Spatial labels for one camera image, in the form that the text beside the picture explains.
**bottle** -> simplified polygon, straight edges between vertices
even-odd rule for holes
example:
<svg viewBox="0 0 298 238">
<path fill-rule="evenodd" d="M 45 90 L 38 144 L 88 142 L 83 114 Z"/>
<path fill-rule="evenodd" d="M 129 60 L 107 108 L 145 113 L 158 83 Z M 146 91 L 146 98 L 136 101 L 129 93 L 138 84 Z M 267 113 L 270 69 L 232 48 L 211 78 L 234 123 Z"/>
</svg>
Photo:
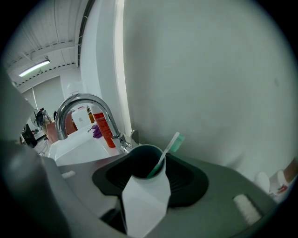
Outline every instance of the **bottle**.
<svg viewBox="0 0 298 238">
<path fill-rule="evenodd" d="M 101 130 L 101 133 L 102 133 L 104 139 L 106 140 L 108 146 L 110 148 L 115 148 L 115 144 L 113 143 L 113 140 L 112 140 L 112 132 L 108 126 L 106 119 L 104 118 L 103 113 L 96 106 L 91 106 L 91 111 L 92 111 L 94 119 L 95 119 L 99 129 Z"/>
</svg>

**white toothbrush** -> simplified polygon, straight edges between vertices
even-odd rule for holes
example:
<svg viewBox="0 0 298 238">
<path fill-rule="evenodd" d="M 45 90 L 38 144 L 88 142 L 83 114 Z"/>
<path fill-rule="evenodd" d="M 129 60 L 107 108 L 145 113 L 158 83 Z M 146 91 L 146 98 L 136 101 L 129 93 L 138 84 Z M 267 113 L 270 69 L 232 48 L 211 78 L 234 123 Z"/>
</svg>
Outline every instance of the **white toothbrush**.
<svg viewBox="0 0 298 238">
<path fill-rule="evenodd" d="M 148 178 L 152 177 L 153 174 L 158 170 L 159 166 L 161 165 L 163 158 L 165 157 L 166 153 L 168 153 L 169 150 L 172 152 L 176 152 L 182 142 L 184 141 L 185 137 L 183 135 L 180 135 L 179 132 L 176 132 L 170 143 L 168 144 L 167 148 L 163 151 L 161 157 L 159 158 L 158 163 L 156 166 L 153 168 L 153 170 L 148 174 Z"/>
</svg>

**chrome faucet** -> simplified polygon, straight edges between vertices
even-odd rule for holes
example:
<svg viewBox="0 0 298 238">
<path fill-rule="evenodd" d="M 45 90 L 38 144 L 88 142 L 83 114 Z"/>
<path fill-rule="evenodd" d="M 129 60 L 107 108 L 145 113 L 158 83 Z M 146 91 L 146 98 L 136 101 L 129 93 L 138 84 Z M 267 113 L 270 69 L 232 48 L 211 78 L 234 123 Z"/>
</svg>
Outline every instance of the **chrome faucet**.
<svg viewBox="0 0 298 238">
<path fill-rule="evenodd" d="M 73 95 L 73 96 L 69 97 L 68 99 L 66 99 L 64 102 L 62 102 L 62 104 L 60 105 L 60 107 L 57 111 L 56 120 L 55 120 L 55 126 L 56 126 L 56 131 L 57 131 L 59 140 L 64 140 L 68 137 L 67 133 L 66 133 L 65 126 L 64 126 L 66 115 L 75 105 L 77 105 L 79 103 L 89 103 L 89 104 L 93 104 L 93 105 L 99 107 L 108 123 L 108 126 L 109 126 L 112 134 L 113 134 L 112 140 L 113 140 L 115 146 L 117 147 L 117 149 L 120 152 L 125 152 L 125 153 L 128 153 L 131 151 L 132 145 L 130 143 L 128 143 L 125 140 L 124 135 L 119 132 L 119 130 L 116 126 L 116 123 L 114 121 L 114 118 L 112 116 L 111 110 L 108 107 L 108 105 L 102 99 L 96 97 L 93 94 L 89 94 L 89 93 L 79 93 L 79 94 Z"/>
</svg>

